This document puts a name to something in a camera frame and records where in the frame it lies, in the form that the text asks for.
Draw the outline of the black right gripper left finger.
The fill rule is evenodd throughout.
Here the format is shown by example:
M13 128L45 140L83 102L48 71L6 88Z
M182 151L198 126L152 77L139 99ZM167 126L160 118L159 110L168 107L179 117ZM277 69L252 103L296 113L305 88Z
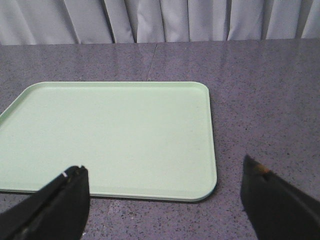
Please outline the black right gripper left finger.
M88 170L71 166L0 215L2 240L79 240L90 211Z

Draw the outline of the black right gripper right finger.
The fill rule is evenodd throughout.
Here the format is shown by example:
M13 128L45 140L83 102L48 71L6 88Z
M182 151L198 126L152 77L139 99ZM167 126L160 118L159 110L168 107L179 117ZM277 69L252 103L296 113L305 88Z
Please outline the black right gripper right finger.
M246 155L240 198L260 240L318 240L320 202Z

